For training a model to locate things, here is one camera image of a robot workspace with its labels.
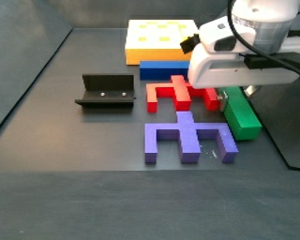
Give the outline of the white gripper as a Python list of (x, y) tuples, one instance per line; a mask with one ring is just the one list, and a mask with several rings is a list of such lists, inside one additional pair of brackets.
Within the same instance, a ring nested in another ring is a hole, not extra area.
[(218, 111), (228, 86), (285, 84), (300, 78), (300, 37), (289, 37), (292, 18), (229, 15), (202, 24), (193, 47), (192, 87), (217, 88)]

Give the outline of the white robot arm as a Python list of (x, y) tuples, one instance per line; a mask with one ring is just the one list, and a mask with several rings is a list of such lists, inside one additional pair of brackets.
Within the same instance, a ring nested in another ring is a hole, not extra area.
[(289, 35), (300, 0), (228, 0), (226, 15), (194, 36), (188, 79), (224, 90), (300, 80), (300, 37)]

